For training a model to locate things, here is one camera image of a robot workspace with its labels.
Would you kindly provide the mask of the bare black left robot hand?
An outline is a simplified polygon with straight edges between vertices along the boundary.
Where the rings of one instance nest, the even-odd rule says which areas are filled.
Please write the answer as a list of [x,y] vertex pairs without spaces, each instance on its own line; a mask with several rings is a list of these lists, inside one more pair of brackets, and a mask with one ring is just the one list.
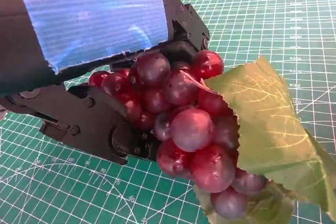
[[1,0],[1,117],[38,117],[40,132],[125,165],[156,159],[159,141],[126,121],[126,107],[96,87],[64,83],[161,52],[191,62],[209,30],[181,0]]

